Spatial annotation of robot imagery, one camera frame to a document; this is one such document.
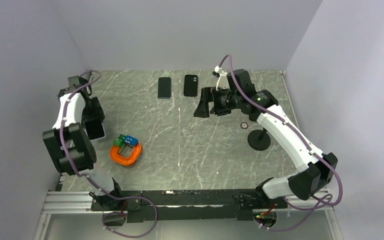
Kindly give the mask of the black phone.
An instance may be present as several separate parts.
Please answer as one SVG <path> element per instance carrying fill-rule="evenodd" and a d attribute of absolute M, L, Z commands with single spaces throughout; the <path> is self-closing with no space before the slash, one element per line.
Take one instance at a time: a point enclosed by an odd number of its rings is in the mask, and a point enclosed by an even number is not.
<path fill-rule="evenodd" d="M 100 119 L 87 121 L 84 125 L 87 136 L 90 140 L 97 140 L 105 137 L 105 129 Z"/>

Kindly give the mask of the blue phone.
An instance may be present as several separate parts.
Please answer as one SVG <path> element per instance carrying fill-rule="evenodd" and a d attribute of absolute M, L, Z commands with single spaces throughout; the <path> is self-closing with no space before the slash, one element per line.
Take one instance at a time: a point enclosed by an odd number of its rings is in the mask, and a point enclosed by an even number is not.
<path fill-rule="evenodd" d="M 172 79 L 170 77 L 160 77 L 157 85 L 157 98 L 170 99 L 172 96 Z"/>

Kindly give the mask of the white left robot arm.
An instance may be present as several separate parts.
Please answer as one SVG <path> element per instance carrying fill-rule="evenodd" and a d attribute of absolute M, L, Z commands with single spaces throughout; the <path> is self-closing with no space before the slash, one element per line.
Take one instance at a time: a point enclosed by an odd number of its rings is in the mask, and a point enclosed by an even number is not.
<path fill-rule="evenodd" d="M 102 208 L 117 210 L 124 203 L 118 183 L 97 168 L 93 140 L 102 139 L 105 114 L 99 99 L 92 96 L 92 84 L 83 74 L 68 78 L 59 91 L 58 117 L 42 139 L 56 170 L 85 178 L 93 187 L 92 199 Z"/>

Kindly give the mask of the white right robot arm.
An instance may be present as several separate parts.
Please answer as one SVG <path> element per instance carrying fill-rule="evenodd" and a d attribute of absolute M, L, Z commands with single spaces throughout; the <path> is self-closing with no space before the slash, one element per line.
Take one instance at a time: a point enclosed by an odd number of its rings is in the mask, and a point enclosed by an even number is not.
<path fill-rule="evenodd" d="M 248 71 L 228 73 L 216 66 L 212 74 L 217 77 L 217 85 L 201 89 L 194 117 L 221 117 L 240 110 L 262 126 L 248 134 L 249 146 L 264 151 L 274 138 L 294 164 L 294 173 L 271 177 L 256 187 L 255 199 L 260 207 L 268 208 L 280 197 L 296 196 L 306 201 L 332 180 L 337 157 L 332 152 L 324 153 L 303 136 L 270 91 L 255 89 Z"/>

